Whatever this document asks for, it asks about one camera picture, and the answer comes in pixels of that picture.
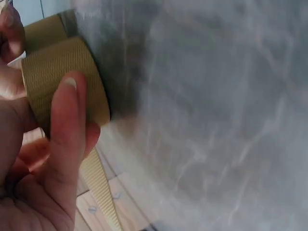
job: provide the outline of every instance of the tan webbing strap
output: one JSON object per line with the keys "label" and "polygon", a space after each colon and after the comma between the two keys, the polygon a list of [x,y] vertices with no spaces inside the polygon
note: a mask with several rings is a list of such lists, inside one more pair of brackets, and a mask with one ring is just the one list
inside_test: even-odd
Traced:
{"label": "tan webbing strap", "polygon": [[[27,97],[37,121],[47,136],[50,132],[52,96],[62,77],[70,70],[79,70],[86,76],[87,120],[94,121],[100,126],[110,121],[104,87],[89,50],[80,37],[63,39],[61,30],[64,32],[64,29],[62,24],[59,24],[60,19],[55,17],[59,19],[58,16],[52,16],[35,23],[35,26],[26,26],[28,36],[26,44],[31,44],[31,53],[22,60]],[[42,34],[49,34],[44,30],[57,32],[59,39],[57,40],[55,34],[51,38],[43,37]],[[43,41],[39,39],[35,39],[35,43],[30,41],[36,38],[38,33],[41,33],[39,37]],[[108,180],[95,148],[83,161],[80,172],[112,230],[122,231]]]}

